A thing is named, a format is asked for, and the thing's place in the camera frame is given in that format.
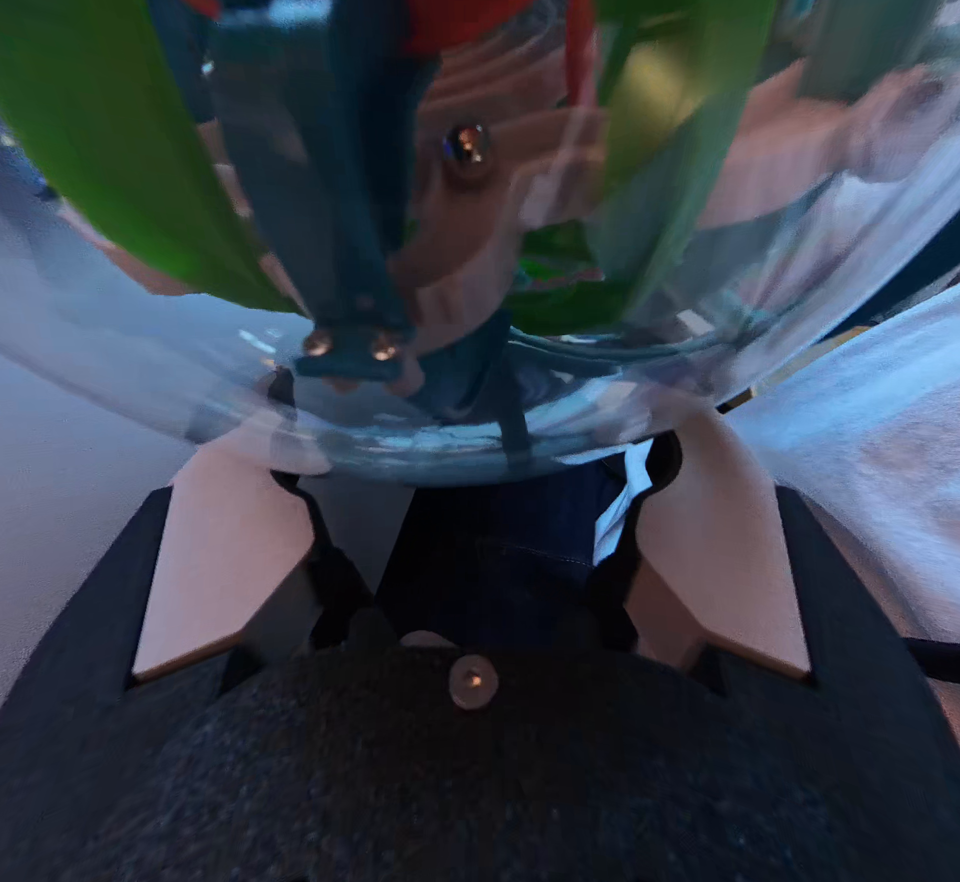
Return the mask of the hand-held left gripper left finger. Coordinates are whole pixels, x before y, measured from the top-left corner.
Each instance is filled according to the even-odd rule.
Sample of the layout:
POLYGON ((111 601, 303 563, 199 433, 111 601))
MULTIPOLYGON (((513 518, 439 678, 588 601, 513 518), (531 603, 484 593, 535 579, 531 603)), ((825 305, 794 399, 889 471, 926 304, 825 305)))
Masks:
POLYGON ((201 445, 171 482, 170 502, 131 665, 153 681, 253 640, 249 627, 277 591, 306 600, 296 615, 318 615, 304 575, 314 548, 314 504, 229 439, 201 445))

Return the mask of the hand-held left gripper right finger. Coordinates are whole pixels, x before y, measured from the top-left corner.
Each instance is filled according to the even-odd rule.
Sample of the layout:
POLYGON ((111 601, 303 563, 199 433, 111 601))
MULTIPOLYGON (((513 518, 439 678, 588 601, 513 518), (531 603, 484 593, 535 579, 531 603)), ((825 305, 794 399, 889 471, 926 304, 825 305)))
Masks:
POLYGON ((718 648, 788 678, 811 672, 770 476, 713 410, 676 430, 680 466, 622 534, 638 551, 624 609, 634 652, 689 672, 718 648))

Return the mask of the clear plastic maze ball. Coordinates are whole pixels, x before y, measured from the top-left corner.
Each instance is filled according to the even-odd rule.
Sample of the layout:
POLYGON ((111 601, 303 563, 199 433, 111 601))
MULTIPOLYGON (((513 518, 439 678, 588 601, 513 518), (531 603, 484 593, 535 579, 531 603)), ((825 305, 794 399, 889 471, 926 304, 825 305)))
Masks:
POLYGON ((2 356, 271 468, 674 429, 958 211, 958 0, 1 0, 2 356), (494 152, 452 177, 447 131, 494 152))

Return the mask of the small steel ball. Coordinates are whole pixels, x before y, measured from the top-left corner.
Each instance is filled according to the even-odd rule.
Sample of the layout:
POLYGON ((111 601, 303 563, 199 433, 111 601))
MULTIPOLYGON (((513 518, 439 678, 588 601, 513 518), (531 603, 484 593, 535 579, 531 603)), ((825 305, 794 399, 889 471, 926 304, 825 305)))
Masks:
POLYGON ((495 162, 490 132, 480 121, 453 125, 442 139, 441 155, 446 171, 464 181, 485 178, 495 162))

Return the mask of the person in white shirt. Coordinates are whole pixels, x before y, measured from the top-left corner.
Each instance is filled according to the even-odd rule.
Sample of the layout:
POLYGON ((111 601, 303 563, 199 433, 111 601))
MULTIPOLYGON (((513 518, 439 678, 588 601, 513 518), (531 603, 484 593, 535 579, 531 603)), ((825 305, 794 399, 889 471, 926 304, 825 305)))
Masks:
MULTIPOLYGON (((773 480, 827 521, 924 673, 958 685, 958 286, 884 321, 722 416, 773 480)), ((614 555, 644 493, 681 465, 677 435, 626 450, 627 482, 596 523, 593 562, 614 555)), ((624 609, 639 552, 611 587, 624 609)))

